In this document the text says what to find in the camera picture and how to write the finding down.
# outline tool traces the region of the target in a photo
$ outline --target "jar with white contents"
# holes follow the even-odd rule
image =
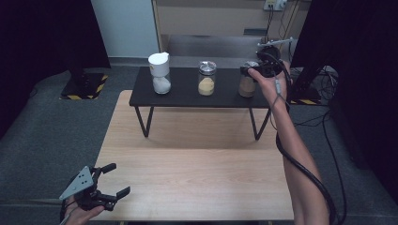
[[[216,70],[217,66],[213,62],[203,61],[199,63],[198,91],[200,95],[211,96],[214,93]]]

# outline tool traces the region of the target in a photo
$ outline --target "human arm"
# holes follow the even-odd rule
[[[85,211],[78,206],[73,196],[68,198],[67,206],[65,217],[69,217],[66,225],[85,225],[88,220],[98,216],[104,210],[103,206],[97,206],[91,210]]]
[[[283,149],[320,180],[314,159],[296,131],[285,107],[286,81],[283,72],[277,76],[282,91],[280,96],[275,88],[275,78],[264,78],[252,68],[248,72],[258,81],[264,97],[270,104]],[[283,166],[292,199],[295,224],[329,224],[328,208],[318,188],[285,157]]]

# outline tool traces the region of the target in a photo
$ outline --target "black and yellow tape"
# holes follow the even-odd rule
[[[66,95],[66,96],[62,96],[60,97],[60,99],[71,99],[71,100],[82,100],[82,99],[97,99],[100,95],[100,92],[103,89],[103,86],[105,85],[106,80],[108,79],[108,75],[103,75],[102,79],[99,83],[99,86],[97,87],[97,91],[96,93],[93,93],[93,95]]]
[[[291,100],[291,104],[295,105],[320,105],[321,100],[317,99],[294,99]]]

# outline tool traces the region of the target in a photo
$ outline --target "human hand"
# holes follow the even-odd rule
[[[73,196],[67,199],[67,211],[65,217],[69,215],[66,225],[85,225],[88,220],[98,216],[105,208],[97,206],[91,210],[85,211],[78,206]]]
[[[283,61],[284,67],[287,72],[290,73],[290,65]],[[287,91],[286,91],[286,78],[284,77],[283,71],[279,73],[276,78],[266,78],[262,76],[257,70],[253,68],[248,69],[248,73],[258,81],[258,84],[261,87],[264,97],[270,104],[270,107],[275,107],[279,105],[283,105],[286,100]],[[278,79],[280,84],[281,93],[278,95],[275,81]]]

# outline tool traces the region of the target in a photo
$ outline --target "black table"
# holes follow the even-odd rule
[[[144,136],[148,137],[155,107],[197,107],[197,108],[248,108],[253,124],[254,138],[259,140],[270,117],[271,110],[260,87],[256,87],[253,97],[242,97],[237,91],[240,83],[238,68],[218,68],[214,93],[201,96],[198,92],[198,68],[171,67],[171,90],[165,95],[155,93],[149,67],[141,67],[130,97],[130,105],[135,108]],[[150,107],[146,126],[139,107]],[[260,130],[254,123],[253,109],[268,109]]]

